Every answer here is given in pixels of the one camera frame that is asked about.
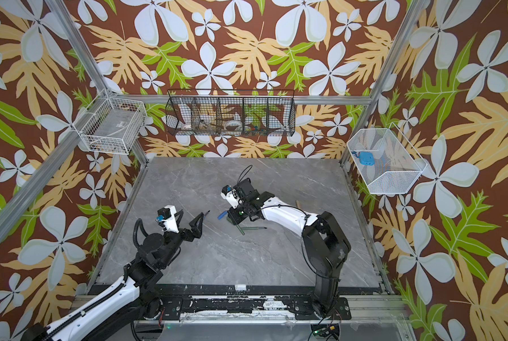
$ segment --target white flower pattern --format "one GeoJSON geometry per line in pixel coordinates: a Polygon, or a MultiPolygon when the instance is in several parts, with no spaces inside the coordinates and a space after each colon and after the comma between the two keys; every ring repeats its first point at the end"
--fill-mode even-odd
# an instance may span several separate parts
{"type": "Polygon", "coordinates": [[[40,214],[42,226],[51,233],[57,241],[50,242],[43,239],[31,239],[21,249],[17,260],[25,265],[35,265],[52,255],[53,261],[48,272],[47,285],[52,291],[55,289],[65,271],[65,257],[69,263],[78,263],[86,259],[86,254],[78,245],[67,242],[84,234],[88,219],[83,216],[74,218],[65,234],[66,215],[62,209],[50,206],[40,214]]]}
{"type": "Polygon", "coordinates": [[[334,91],[339,95],[344,95],[347,91],[347,82],[338,76],[348,76],[353,73],[359,66],[360,62],[349,62],[339,67],[336,67],[340,61],[345,57],[345,45],[339,42],[333,46],[328,52],[328,67],[323,62],[315,59],[310,61],[303,68],[305,77],[324,76],[322,79],[311,84],[309,87],[310,95],[320,95],[328,85],[328,80],[332,81],[334,91]]]}
{"type": "Polygon", "coordinates": [[[432,232],[424,219],[417,221],[413,227],[413,245],[409,245],[406,237],[393,228],[393,237],[396,245],[408,254],[398,256],[396,271],[404,274],[416,266],[415,290],[425,304],[432,301],[432,285],[425,270],[440,283],[447,283],[455,277],[455,262],[447,253],[436,252],[428,256],[421,256],[422,251],[430,242],[432,232]]]}

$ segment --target brown wallpaper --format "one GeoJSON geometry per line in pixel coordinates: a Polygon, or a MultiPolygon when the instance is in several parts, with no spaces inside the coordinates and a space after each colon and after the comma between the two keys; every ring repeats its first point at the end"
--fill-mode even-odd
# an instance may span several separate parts
{"type": "Polygon", "coordinates": [[[508,340],[508,1],[438,0],[418,27],[370,126],[396,123],[434,174],[395,196],[353,180],[417,338],[508,340]]]}

